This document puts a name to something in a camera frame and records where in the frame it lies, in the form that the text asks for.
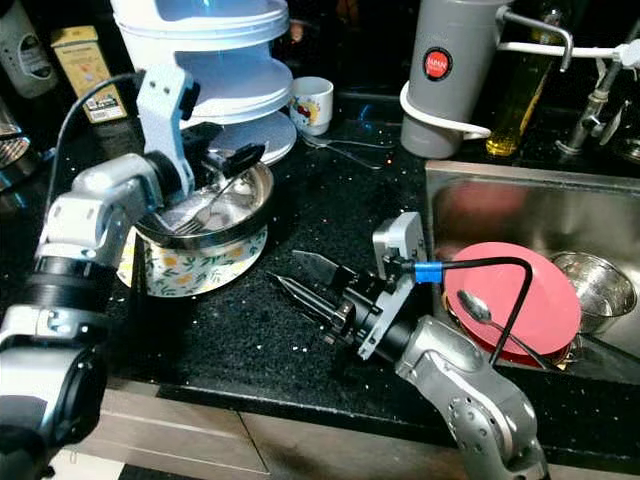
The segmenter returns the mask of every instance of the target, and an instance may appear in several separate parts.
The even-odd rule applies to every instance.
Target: kitchen counter
[[[397,139],[399,125],[344,121],[335,134]],[[126,130],[116,136],[123,135],[126,141],[133,136]],[[523,149],[533,165],[522,156],[511,162],[553,168],[543,137],[544,128],[534,131]],[[115,145],[135,149],[137,144]],[[107,151],[112,154],[114,148]],[[531,154],[535,149],[538,155]],[[478,151],[477,144],[465,146],[460,158],[483,158]],[[68,160],[61,184],[108,156],[95,137],[80,137],[63,155]],[[574,167],[589,170],[593,165],[587,161],[567,168]],[[636,175],[632,166],[621,168],[627,169],[625,175]],[[423,161],[398,148],[383,170],[372,172],[329,151],[297,144],[272,171],[276,187],[267,246],[246,274],[197,297],[148,298],[135,315],[129,311],[128,289],[116,283],[108,308],[114,320],[112,375],[158,384],[158,395],[165,398],[453,446],[444,421],[413,387],[380,359],[361,362],[347,347],[325,344],[319,326],[268,275],[313,284],[295,263],[294,248],[374,270],[373,231],[387,218],[425,208]],[[30,269],[46,179],[44,169],[10,192],[10,199],[0,196],[0,312],[16,298]],[[23,208],[7,212],[11,202]],[[416,314],[431,310],[430,298],[425,288],[422,311]],[[640,386],[499,369],[531,400],[550,462],[640,473]]]

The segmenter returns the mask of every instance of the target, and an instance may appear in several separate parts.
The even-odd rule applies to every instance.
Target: stainless steel sink
[[[426,174],[431,258],[487,241],[547,257],[586,252],[616,265],[640,295],[640,180],[453,161],[428,161]],[[640,357],[640,302],[597,337]]]

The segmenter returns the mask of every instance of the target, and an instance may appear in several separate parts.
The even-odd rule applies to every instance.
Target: white pipe
[[[424,113],[423,111],[418,110],[416,107],[409,103],[408,94],[409,82],[404,84],[404,87],[402,87],[402,91],[400,92],[400,105],[402,105],[402,109],[407,115],[415,118],[416,120],[419,120],[422,123],[433,125],[435,127],[448,128],[449,130],[464,132],[463,138],[465,140],[487,138],[489,135],[491,135],[491,130],[489,130],[488,128],[479,127],[478,125],[472,125],[470,123],[447,120],[445,118],[440,118],[434,115],[429,115],[428,113]]]
[[[599,47],[574,47],[571,56],[574,58],[615,58],[620,54],[620,45],[616,48]],[[537,53],[540,55],[552,55],[561,57],[564,54],[564,47],[558,45],[540,45],[537,43],[524,42],[504,42],[498,45],[498,50],[509,52]]]

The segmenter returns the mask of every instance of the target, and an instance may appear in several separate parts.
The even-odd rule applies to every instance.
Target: white mug
[[[321,77],[300,77],[293,81],[289,117],[296,128],[310,135],[322,135],[333,116],[333,83]]]

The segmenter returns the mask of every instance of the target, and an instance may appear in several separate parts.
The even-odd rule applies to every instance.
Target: pink plate
[[[562,349],[571,342],[580,327],[580,301],[567,277],[542,255],[511,243],[486,242],[471,245],[458,252],[454,260],[471,260],[497,256],[520,257],[533,268],[533,282],[520,315],[511,330],[516,337],[541,355]],[[505,325],[518,296],[524,270],[517,265],[494,265],[470,269],[448,270],[444,286],[453,312],[473,335],[490,345],[498,343],[497,328],[473,320],[458,300],[458,290],[482,299],[491,310],[494,322]],[[511,340],[505,352],[526,355]]]

